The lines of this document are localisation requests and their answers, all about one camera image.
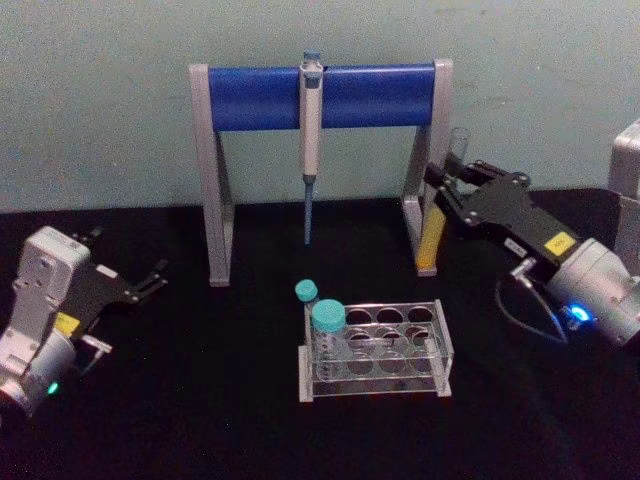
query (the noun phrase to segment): cable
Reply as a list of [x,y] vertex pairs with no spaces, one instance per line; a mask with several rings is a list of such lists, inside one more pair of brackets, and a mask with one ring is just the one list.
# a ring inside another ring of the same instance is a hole
[[494,290],[494,297],[496,299],[496,304],[498,305],[498,308],[500,309],[500,311],[503,313],[503,315],[505,317],[507,317],[507,319],[514,323],[515,325],[519,326],[520,328],[523,328],[531,333],[534,333],[536,335],[540,335],[541,337],[546,338],[547,340],[551,340],[560,344],[564,344],[566,345],[567,343],[569,343],[569,341],[567,340],[567,336],[564,333],[564,330],[562,330],[562,326],[560,325],[560,322],[558,321],[558,317],[556,317],[556,315],[553,313],[553,310],[551,310],[551,307],[549,307],[549,304],[546,302],[546,300],[542,297],[542,295],[540,295],[538,293],[538,291],[531,286],[530,288],[527,288],[527,290],[529,292],[531,292],[531,294],[533,295],[533,297],[536,299],[536,301],[542,306],[542,308],[544,308],[545,312],[547,312],[549,314],[549,317],[551,318],[551,322],[553,323],[553,326],[556,328],[556,331],[558,332],[558,336],[553,336],[547,332],[543,332],[542,330],[539,330],[537,328],[532,327],[531,325],[527,325],[526,323],[521,322],[520,320],[518,320],[516,317],[514,317],[513,315],[511,315],[509,313],[509,311],[507,310],[507,308],[504,306],[504,303],[502,302],[502,295],[501,295],[501,291],[502,291],[502,278],[498,280],[498,282],[496,283],[496,288]]

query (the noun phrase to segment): yellow label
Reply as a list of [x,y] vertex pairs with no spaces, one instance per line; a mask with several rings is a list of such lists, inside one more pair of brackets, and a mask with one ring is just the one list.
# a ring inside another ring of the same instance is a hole
[[444,213],[438,207],[433,206],[427,215],[427,221],[424,223],[422,239],[416,255],[416,266],[419,270],[436,267],[438,245],[440,244],[440,237],[442,237],[446,221],[447,218]]
[[56,323],[54,324],[54,326],[67,337],[71,336],[73,331],[78,328],[78,325],[80,325],[80,320],[62,312],[58,312]]
[[576,241],[565,232],[558,233],[555,237],[544,244],[545,248],[559,257],[566,252]]

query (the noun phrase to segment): test tube rack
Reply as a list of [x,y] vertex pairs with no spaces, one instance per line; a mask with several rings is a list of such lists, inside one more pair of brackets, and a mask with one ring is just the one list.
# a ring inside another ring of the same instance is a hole
[[345,306],[347,325],[316,349],[305,309],[298,348],[300,401],[316,397],[435,392],[451,395],[453,345],[439,300]]

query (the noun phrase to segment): black table surface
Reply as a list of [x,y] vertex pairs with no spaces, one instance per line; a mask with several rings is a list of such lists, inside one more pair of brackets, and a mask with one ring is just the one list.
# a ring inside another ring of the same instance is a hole
[[[534,198],[612,246],[614,195]],[[94,261],[132,281],[170,262],[166,288],[94,330],[113,352],[2,440],[0,478],[640,478],[636,360],[589,328],[558,346],[508,324],[493,291],[516,260],[447,231],[438,276],[418,278],[397,200],[317,202],[309,248],[301,208],[237,207],[231,287],[219,289],[208,285],[201,208],[0,216],[2,325],[23,242],[44,225],[103,226]],[[293,287],[306,277],[345,304],[441,299],[453,396],[299,403]]]

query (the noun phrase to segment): light blue wall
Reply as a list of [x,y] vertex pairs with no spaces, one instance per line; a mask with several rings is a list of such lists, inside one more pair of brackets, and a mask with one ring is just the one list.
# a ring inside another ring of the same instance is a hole
[[[196,203],[189,63],[455,66],[469,159],[604,184],[640,116],[637,0],[0,3],[0,210]],[[411,129],[330,131],[319,198],[399,193]],[[227,134],[234,196],[300,199],[296,132]]]

